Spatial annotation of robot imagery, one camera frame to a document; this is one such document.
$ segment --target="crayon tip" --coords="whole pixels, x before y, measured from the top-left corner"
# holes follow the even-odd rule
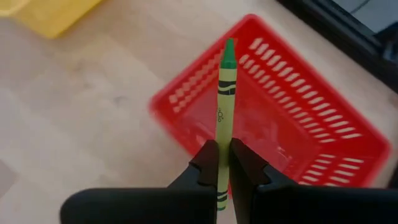
[[[235,69],[236,68],[236,59],[235,59],[235,46],[234,39],[229,38],[226,41],[224,57],[221,61],[220,67],[227,69]]]

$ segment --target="red basket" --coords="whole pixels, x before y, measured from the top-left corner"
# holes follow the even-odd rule
[[[218,64],[235,39],[234,137],[300,184],[369,184],[387,141],[260,18],[246,16],[152,99],[157,119],[191,154],[214,139]]]

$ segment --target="green crayon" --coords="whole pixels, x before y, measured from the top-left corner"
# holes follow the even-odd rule
[[[234,40],[226,42],[224,57],[218,75],[216,142],[219,147],[217,210],[222,211],[228,202],[229,144],[232,139],[236,92],[236,59]]]

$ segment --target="basket slot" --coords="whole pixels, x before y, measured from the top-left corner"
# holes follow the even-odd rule
[[[285,91],[280,91],[274,95],[274,99],[279,99],[280,97],[284,96],[285,94],[286,94]]]
[[[326,116],[326,115],[329,115],[329,114],[332,114],[332,113],[335,113],[335,112],[337,112],[337,110],[328,109],[328,110],[325,110],[325,111],[323,111],[321,113],[318,113],[318,116]]]
[[[348,127],[348,128],[343,128],[343,129],[336,130],[335,133],[346,133],[346,132],[354,131],[354,130],[355,130],[355,128]]]
[[[182,84],[182,90],[183,91],[188,91],[189,89],[191,89],[191,83],[190,82],[185,82]]]
[[[305,175],[305,176],[303,176],[302,178],[305,179],[305,180],[312,181],[312,182],[316,182],[316,181],[319,180],[318,178],[312,177],[312,176],[309,176],[309,175]]]
[[[265,54],[261,57],[261,60],[268,60],[275,53],[275,50],[269,49],[265,52]]]
[[[271,76],[270,75],[265,75],[259,80],[259,83],[265,83]]]
[[[326,107],[328,107],[328,106],[330,106],[329,103],[322,103],[322,104],[320,104],[320,105],[318,105],[318,106],[316,106],[316,107],[313,107],[312,109],[313,109],[313,110],[322,110],[322,109],[324,109],[324,108],[326,108]]]
[[[261,46],[256,50],[256,55],[262,55],[267,48],[269,47],[269,44],[261,44]]]
[[[252,59],[252,60],[248,60],[248,61],[243,65],[243,68],[244,68],[244,69],[248,69],[248,68],[250,68],[253,64],[254,64],[254,60],[253,60],[253,59]]]
[[[312,167],[312,168],[316,168],[316,169],[320,169],[320,170],[325,170],[325,169],[327,169],[326,167],[320,166],[320,165],[311,165],[311,167]]]
[[[341,138],[343,138],[343,139],[351,139],[351,138],[358,138],[358,137],[361,137],[362,136],[362,134],[348,134],[348,135],[345,135],[345,136],[342,136]]]
[[[248,54],[243,55],[243,56],[239,59],[239,63],[240,63],[240,64],[244,64],[248,58],[249,58],[249,55],[248,55]]]
[[[268,93],[275,93],[278,90],[280,90],[280,86],[274,86],[268,91]]]
[[[329,143],[329,142],[334,142],[334,141],[336,141],[336,139],[323,139],[323,140],[320,140],[319,142],[320,143]]]
[[[332,184],[332,183],[325,183],[324,185],[329,186],[329,187],[340,187],[340,185]]]
[[[335,120],[341,119],[341,118],[343,118],[342,115],[334,115],[334,116],[331,116],[329,118],[325,118],[324,121],[325,122],[330,122],[330,121],[335,121]]]
[[[297,93],[304,93],[307,90],[311,89],[311,85],[305,85],[297,90]]]
[[[340,127],[340,126],[343,126],[343,125],[346,125],[346,124],[348,124],[348,121],[339,121],[337,123],[330,124],[329,127],[337,128],[337,127]]]
[[[203,70],[199,70],[199,71],[195,72],[195,78],[197,80],[200,80],[203,75],[204,75],[204,71]]]
[[[320,132],[320,131],[323,131],[323,130],[324,130],[323,128],[317,128],[317,129],[311,130],[311,131],[309,131],[309,132],[310,132],[310,133],[311,133],[311,132],[317,133],[317,132]],[[327,157],[327,158],[334,158],[334,156],[324,155],[324,154],[321,154],[320,156]]]
[[[171,104],[176,103],[178,101],[178,98],[176,95],[170,95],[169,96],[169,101]]]
[[[300,86],[300,85],[303,84],[303,83],[305,83],[305,80],[301,78],[301,79],[299,79],[299,80],[293,82],[290,86],[291,86],[291,87],[298,87],[298,86]]]
[[[342,170],[335,170],[335,173],[336,173],[336,174],[341,174],[341,175],[346,175],[346,176],[348,176],[348,177],[353,177],[353,176],[354,176],[353,173],[351,173],[351,172],[346,172],[346,171],[342,171]]]
[[[344,161],[348,161],[348,162],[355,162],[355,163],[359,163],[362,164],[364,161],[362,159],[352,159],[352,158],[344,158]]]
[[[258,79],[258,78],[262,77],[263,74],[265,74],[265,73],[266,73],[266,71],[260,70],[259,72],[257,72],[257,73],[253,76],[253,78]]]
[[[300,76],[300,74],[298,74],[298,73],[290,74],[287,78],[285,78],[285,81],[291,82],[291,81],[295,80],[299,76]]]
[[[272,71],[278,72],[283,67],[285,67],[286,64],[287,64],[287,62],[279,62],[274,68],[272,68]]]
[[[309,92],[309,93],[303,95],[303,98],[304,98],[304,99],[308,99],[308,98],[311,98],[311,97],[315,96],[316,94],[318,94],[317,91],[311,91],[311,92]]]
[[[359,167],[358,166],[353,166],[353,165],[349,165],[349,164],[338,164],[340,167],[344,167],[347,169],[353,169],[353,170],[358,170]]]
[[[249,74],[255,73],[256,71],[259,70],[259,68],[260,68],[260,65],[255,65],[255,66],[251,67],[251,69],[249,70]]]
[[[191,91],[191,95],[192,95],[193,97],[195,97],[195,96],[197,96],[198,92],[199,92],[198,89],[194,89],[194,90]]]
[[[308,174],[317,175],[317,176],[323,175],[321,172],[314,171],[314,170],[307,170],[307,173],[308,173]]]
[[[288,102],[291,99],[292,98],[290,96],[285,96],[281,100],[279,100],[278,103],[286,103],[286,102]]]
[[[309,183],[304,182],[304,181],[300,181],[298,184],[301,184],[301,185],[312,185],[312,184],[309,184]]]
[[[313,118],[304,118],[304,119],[301,119],[300,121],[298,121],[300,124],[303,124],[303,123],[307,123],[307,122],[309,122],[309,121],[313,121]]]
[[[315,104],[315,103],[319,103],[319,102],[321,102],[322,100],[324,100],[324,98],[323,97],[321,97],[321,96],[319,96],[319,97],[316,97],[316,98],[314,98],[314,99],[312,99],[312,100],[310,100],[308,103],[310,103],[310,104]]]
[[[330,158],[330,159],[336,158],[336,156],[334,156],[334,155],[329,155],[329,154],[319,154],[319,156],[325,157],[325,158]]]
[[[331,164],[330,161],[324,160],[324,159],[317,159],[316,162],[320,162],[322,164]]]
[[[182,100],[182,101],[180,101],[180,102],[178,103],[178,105],[179,105],[181,108],[183,108],[184,106],[187,105],[187,102],[186,102],[185,100]]]
[[[277,63],[282,57],[280,55],[275,55],[273,56],[268,62],[267,65],[268,66],[273,66],[275,65],[275,63]]]
[[[314,137],[315,137],[315,138],[324,138],[324,137],[327,137],[327,136],[330,136],[330,134],[328,134],[328,133],[317,134],[317,135],[315,135]]]
[[[250,45],[249,49],[250,50],[256,50],[258,46],[261,44],[262,38],[256,38],[254,39],[253,43]]]
[[[194,86],[196,84],[196,82],[198,81],[198,79],[196,78],[196,76],[192,76],[192,77],[189,77],[188,81],[191,84],[191,86]]]
[[[289,73],[292,72],[292,71],[293,71],[293,68],[292,68],[292,67],[287,67],[287,68],[283,69],[283,70],[278,74],[278,76],[279,76],[279,77],[284,77],[284,76],[286,76],[287,74],[289,74]]]
[[[178,98],[182,97],[184,95],[184,91],[182,90],[182,88],[179,88],[175,91],[175,94]]]
[[[284,108],[285,109],[289,109],[289,108],[291,108],[292,106],[294,106],[294,105],[296,105],[297,103],[296,102],[290,102],[290,103],[287,103],[285,106],[284,106]]]
[[[275,84],[275,80],[269,80],[264,86],[263,88],[269,88],[271,86],[273,86]]]
[[[301,112],[301,113],[299,113],[299,114],[294,115],[293,118],[302,118],[302,117],[304,117],[305,115],[308,115],[308,113],[307,113],[307,112]]]
[[[331,176],[331,177],[329,177],[329,179],[335,180],[337,182],[341,182],[343,184],[348,184],[349,183],[349,180],[341,178],[341,177]]]
[[[301,107],[296,107],[296,108],[293,108],[290,111],[288,111],[288,113],[296,113],[296,112],[300,111],[301,109],[302,109]]]
[[[318,126],[318,125],[319,125],[318,123],[311,123],[311,124],[305,125],[304,128],[312,128],[312,127],[315,127],[315,126]]]

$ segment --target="black stripe on crayon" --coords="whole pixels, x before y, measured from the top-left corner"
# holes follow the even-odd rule
[[[225,87],[229,87],[230,85],[236,85],[236,81],[218,81],[218,86],[225,88]]]
[[[217,199],[217,202],[225,202],[227,199],[228,199],[228,195],[225,195],[225,196],[222,197],[222,198],[218,198],[218,199]]]
[[[217,197],[219,197],[219,196],[223,196],[224,194],[227,194],[228,193],[228,191],[226,190],[226,191],[224,191],[224,192],[217,192]]]
[[[221,94],[221,95],[235,95],[235,91],[236,91],[236,88],[232,88],[232,89],[226,90],[226,91],[218,90],[218,94]]]

